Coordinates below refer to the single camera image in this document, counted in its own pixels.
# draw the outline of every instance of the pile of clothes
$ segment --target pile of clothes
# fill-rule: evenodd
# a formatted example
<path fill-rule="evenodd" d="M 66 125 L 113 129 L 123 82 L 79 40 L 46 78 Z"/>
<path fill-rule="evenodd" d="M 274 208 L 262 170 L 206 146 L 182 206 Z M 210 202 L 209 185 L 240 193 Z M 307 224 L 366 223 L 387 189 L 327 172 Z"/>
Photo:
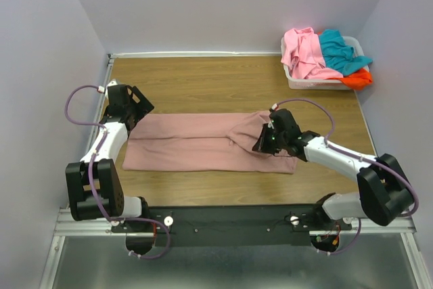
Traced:
<path fill-rule="evenodd" d="M 283 39 L 286 50 L 281 62 L 289 67 L 295 79 L 337 79 L 347 87 L 362 90 L 373 83 L 364 67 L 373 62 L 363 55 L 355 56 L 338 30 L 315 34 L 311 27 L 287 31 Z"/>

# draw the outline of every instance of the bright pink cloth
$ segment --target bright pink cloth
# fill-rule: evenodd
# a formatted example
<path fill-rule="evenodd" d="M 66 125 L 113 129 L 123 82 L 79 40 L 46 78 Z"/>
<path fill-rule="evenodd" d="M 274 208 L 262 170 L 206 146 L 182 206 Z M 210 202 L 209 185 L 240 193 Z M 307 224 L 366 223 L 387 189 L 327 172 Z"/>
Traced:
<path fill-rule="evenodd" d="M 337 70 L 326 68 L 319 36 L 311 27 L 292 28 L 284 34 L 286 50 L 281 62 L 289 67 L 295 79 L 343 78 Z"/>
<path fill-rule="evenodd" d="M 252 151 L 268 122 L 266 111 L 148 114 L 130 134 L 123 169 L 293 173 L 297 158 L 286 151 L 286 157 Z"/>

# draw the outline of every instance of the teal cloth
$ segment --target teal cloth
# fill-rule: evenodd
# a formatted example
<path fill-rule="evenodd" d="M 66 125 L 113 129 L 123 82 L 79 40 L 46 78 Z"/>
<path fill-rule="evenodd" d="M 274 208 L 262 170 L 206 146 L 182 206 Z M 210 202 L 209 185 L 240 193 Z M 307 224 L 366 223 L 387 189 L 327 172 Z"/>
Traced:
<path fill-rule="evenodd" d="M 359 55 L 355 57 L 353 47 L 344 42 L 339 30 L 325 30 L 319 35 L 323 59 L 328 68 L 348 76 L 373 62 L 373 59 Z"/>

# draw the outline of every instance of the metal frame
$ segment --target metal frame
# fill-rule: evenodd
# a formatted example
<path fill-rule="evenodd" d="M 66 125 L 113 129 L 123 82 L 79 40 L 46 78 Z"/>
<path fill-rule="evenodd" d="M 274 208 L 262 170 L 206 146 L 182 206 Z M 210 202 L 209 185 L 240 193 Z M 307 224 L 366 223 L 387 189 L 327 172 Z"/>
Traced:
<path fill-rule="evenodd" d="M 241 56 L 241 55 L 277 55 L 279 53 L 273 52 L 146 52 L 146 53 L 117 53 L 110 55 L 110 60 L 108 62 L 108 67 L 106 70 L 106 76 L 104 79 L 104 84 L 106 85 L 110 79 L 114 58 L 161 58 L 161 57 L 201 57 L 201 56 L 213 56 L 213 57 L 223 57 L 223 56 Z M 102 113 L 104 106 L 104 95 L 99 96 L 97 109 L 95 113 L 94 122 L 97 122 Z M 368 135 L 373 145 L 373 139 L 371 138 L 370 130 L 365 120 L 364 113 L 362 111 L 361 105 L 359 105 L 361 113 L 363 115 L 364 123 L 367 128 Z M 91 144 L 95 141 L 97 136 L 97 127 L 92 127 L 89 140 L 87 142 L 87 147 L 85 153 L 89 151 Z M 347 234 L 354 234 L 357 230 L 357 222 L 352 222 L 353 230 L 345 231 Z M 387 227 L 380 227 L 370 220 L 363 220 L 363 234 L 401 234 L 403 245 L 407 253 L 412 272 L 414 274 L 417 286 L 419 289 L 429 289 L 433 288 L 431 280 L 428 275 L 427 268 L 424 263 L 424 259 L 418 250 L 413 233 L 416 232 L 415 226 L 410 218 L 400 218 L 394 220 Z M 321 231 L 311 231 L 311 235 L 324 234 Z M 62 255 L 62 249 L 66 236 L 126 236 L 126 234 L 115 234 L 111 232 L 111 225 L 104 219 L 98 219 L 94 221 L 81 221 L 77 223 L 73 220 L 69 209 L 60 209 L 58 214 L 58 220 L 53 233 L 53 240 L 51 247 L 49 249 L 49 254 L 47 257 L 47 262 L 45 264 L 43 276 L 41 279 L 40 289 L 50 289 L 53 288 L 55 275 L 57 273 L 60 257 Z"/>

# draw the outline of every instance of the gray floor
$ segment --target gray floor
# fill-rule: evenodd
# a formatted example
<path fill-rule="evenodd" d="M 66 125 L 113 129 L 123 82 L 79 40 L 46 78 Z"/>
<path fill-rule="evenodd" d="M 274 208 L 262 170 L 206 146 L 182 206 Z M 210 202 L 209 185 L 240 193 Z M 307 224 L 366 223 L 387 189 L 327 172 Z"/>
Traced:
<path fill-rule="evenodd" d="M 350 237 L 342 238 L 342 244 Z M 399 234 L 364 234 L 327 257 L 309 247 L 172 248 L 159 260 L 128 257 L 119 237 L 67 238 L 54 288 L 416 288 Z"/>

